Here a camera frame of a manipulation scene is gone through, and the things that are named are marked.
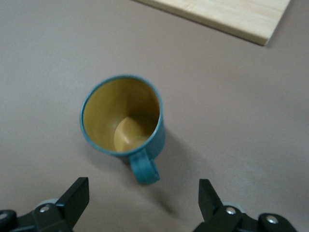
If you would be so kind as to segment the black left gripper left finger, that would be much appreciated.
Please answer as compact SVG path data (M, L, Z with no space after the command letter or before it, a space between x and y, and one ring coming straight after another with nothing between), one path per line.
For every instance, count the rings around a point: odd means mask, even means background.
M58 199L43 201L23 216L0 210L0 232L73 232L89 203L89 180L79 177Z

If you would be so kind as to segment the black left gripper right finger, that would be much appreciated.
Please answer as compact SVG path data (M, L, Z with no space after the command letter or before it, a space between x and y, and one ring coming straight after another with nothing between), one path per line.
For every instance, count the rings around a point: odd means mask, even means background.
M236 206L224 205L208 179L199 180L198 205L204 221L194 232L296 232L280 215L263 213L253 219Z

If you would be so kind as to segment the teal cup yellow inside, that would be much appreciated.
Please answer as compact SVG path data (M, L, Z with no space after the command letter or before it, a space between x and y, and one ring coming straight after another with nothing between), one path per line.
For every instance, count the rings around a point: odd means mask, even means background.
M159 181L155 158L166 133L162 100L149 81L120 75L99 83L82 105L80 125L95 149L129 164L138 183Z

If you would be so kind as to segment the wooden cutting board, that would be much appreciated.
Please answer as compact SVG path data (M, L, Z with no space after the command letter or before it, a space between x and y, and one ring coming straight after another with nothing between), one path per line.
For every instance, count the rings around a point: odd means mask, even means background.
M134 0L265 46L291 0Z

